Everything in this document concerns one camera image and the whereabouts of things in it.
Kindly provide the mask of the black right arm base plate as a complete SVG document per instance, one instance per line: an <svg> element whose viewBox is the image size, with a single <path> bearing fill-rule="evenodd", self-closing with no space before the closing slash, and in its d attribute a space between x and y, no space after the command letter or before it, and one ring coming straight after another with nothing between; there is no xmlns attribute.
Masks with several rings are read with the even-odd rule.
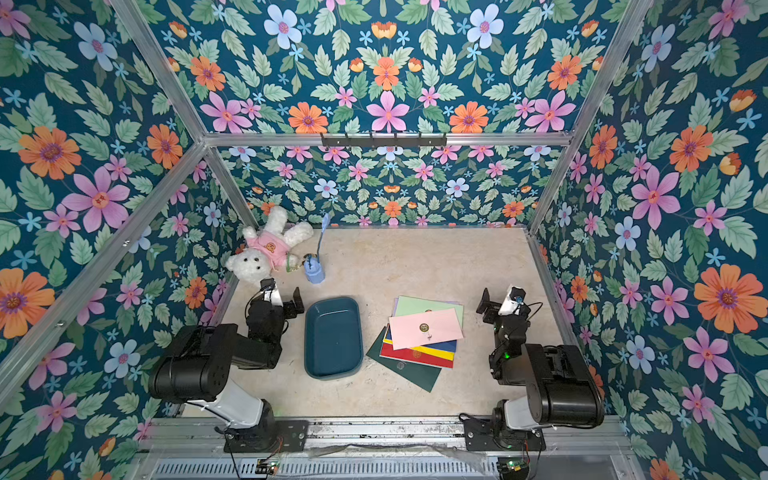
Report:
<svg viewBox="0 0 768 480"><path fill-rule="evenodd" d="M468 451L521 451L539 452L546 448L541 433L532 430L512 430L504 420L476 417L467 413L458 416L464 429Z"/></svg>

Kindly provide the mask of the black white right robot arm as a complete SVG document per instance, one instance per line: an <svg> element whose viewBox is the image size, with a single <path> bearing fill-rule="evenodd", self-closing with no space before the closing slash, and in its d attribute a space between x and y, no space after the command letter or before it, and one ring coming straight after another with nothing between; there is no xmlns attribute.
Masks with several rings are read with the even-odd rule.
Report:
<svg viewBox="0 0 768 480"><path fill-rule="evenodd" d="M502 450L544 446L543 430L601 426L605 409L600 389L575 345L527 341L538 311L525 302L526 292L510 287L502 302L482 292L476 312L493 326L494 349L488 356L492 378L501 386L518 386L525 395L502 400L481 428Z"/></svg>

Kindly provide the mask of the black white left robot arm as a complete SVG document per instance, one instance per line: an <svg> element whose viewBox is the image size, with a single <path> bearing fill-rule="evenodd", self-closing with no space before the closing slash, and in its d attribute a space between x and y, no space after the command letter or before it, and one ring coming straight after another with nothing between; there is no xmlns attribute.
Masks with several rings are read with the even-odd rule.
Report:
<svg viewBox="0 0 768 480"><path fill-rule="evenodd" d="M272 370L282 354L288 321L305 312L300 290L278 302L278 290L263 281L245 308L247 333L235 324L182 328L154 367L150 395L201 408L221 420L226 449L267 450L284 441L272 406L229 378L230 370Z"/></svg>

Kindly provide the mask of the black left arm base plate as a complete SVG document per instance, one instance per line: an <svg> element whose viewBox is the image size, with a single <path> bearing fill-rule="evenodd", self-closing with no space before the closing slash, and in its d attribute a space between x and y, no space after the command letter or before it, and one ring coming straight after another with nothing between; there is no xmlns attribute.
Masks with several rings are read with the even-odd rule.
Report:
<svg viewBox="0 0 768 480"><path fill-rule="evenodd" d="M226 453L295 453L304 450L308 439L306 420L263 419L247 429L228 428L224 433Z"/></svg>

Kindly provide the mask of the light green envelope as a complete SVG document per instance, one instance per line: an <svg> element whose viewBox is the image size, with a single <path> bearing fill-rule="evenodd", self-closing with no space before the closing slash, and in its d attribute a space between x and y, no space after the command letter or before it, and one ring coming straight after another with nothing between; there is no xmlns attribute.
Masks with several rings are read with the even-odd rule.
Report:
<svg viewBox="0 0 768 480"><path fill-rule="evenodd" d="M455 302L442 302L408 296L400 296L396 301L393 315L395 317L399 317L424 313L427 311L443 310L454 310L456 312L459 325L463 325L464 308L462 305Z"/></svg>

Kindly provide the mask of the pink envelope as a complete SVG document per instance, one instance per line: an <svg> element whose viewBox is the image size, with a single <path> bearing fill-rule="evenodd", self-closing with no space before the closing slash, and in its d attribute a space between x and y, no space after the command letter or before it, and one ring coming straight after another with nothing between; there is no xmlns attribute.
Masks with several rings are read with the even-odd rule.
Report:
<svg viewBox="0 0 768 480"><path fill-rule="evenodd" d="M462 327L453 308L391 317L389 328L395 350L463 338Z"/></svg>

